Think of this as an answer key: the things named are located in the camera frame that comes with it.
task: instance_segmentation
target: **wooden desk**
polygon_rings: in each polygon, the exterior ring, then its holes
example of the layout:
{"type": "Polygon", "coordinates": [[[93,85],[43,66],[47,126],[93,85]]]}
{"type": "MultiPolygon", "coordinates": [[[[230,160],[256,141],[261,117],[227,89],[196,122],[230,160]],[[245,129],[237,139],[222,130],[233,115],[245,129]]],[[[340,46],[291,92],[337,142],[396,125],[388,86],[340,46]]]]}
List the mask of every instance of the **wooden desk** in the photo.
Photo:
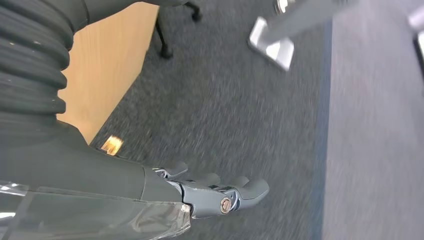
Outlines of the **wooden desk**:
{"type": "Polygon", "coordinates": [[[139,75],[159,7],[144,2],[91,24],[74,37],[67,87],[59,91],[66,112],[90,143],[139,75]]]}

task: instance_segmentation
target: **screw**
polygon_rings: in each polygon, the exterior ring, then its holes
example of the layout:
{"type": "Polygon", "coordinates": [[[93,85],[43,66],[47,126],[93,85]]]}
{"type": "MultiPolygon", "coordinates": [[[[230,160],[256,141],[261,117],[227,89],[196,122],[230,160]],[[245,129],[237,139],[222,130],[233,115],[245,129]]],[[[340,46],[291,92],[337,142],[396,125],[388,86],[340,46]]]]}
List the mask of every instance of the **screw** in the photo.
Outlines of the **screw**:
{"type": "Polygon", "coordinates": [[[228,197],[224,197],[221,201],[221,213],[227,214],[231,210],[231,200],[228,197]]]}

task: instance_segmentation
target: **robotic hand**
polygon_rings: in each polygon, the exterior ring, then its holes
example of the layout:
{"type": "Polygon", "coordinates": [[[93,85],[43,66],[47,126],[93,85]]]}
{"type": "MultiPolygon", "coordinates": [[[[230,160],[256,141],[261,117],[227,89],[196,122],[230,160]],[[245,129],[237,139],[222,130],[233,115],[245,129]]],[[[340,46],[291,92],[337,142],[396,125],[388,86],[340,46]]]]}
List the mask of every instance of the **robotic hand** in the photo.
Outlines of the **robotic hand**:
{"type": "Polygon", "coordinates": [[[258,204],[269,192],[263,179],[250,181],[238,177],[231,185],[221,185],[220,177],[209,173],[199,179],[176,180],[188,171],[184,162],[167,168],[153,168],[161,178],[173,185],[181,194],[182,202],[190,206],[193,219],[226,215],[258,204]]]}

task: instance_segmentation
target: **transparent plastic cover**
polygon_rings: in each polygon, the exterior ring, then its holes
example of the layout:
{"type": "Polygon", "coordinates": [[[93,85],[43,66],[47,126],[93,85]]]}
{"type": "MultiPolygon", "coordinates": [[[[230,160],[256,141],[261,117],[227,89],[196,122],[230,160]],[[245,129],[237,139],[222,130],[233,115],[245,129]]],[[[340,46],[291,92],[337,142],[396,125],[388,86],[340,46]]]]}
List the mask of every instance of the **transparent plastic cover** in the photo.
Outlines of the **transparent plastic cover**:
{"type": "Polygon", "coordinates": [[[155,240],[190,228],[181,202],[145,202],[0,180],[0,240],[155,240]]]}

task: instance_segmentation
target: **chrome metal foot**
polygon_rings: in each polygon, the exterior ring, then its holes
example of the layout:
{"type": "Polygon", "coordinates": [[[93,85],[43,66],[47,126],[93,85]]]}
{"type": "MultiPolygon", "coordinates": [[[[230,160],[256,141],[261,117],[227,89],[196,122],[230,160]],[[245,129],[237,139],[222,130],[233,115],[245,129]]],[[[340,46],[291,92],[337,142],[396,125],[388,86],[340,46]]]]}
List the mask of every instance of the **chrome metal foot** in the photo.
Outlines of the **chrome metal foot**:
{"type": "Polygon", "coordinates": [[[283,38],[271,44],[266,43],[261,39],[261,36],[267,30],[267,21],[263,17],[258,17],[248,40],[249,45],[278,66],[288,71],[292,63],[295,45],[288,38],[283,38]]]}

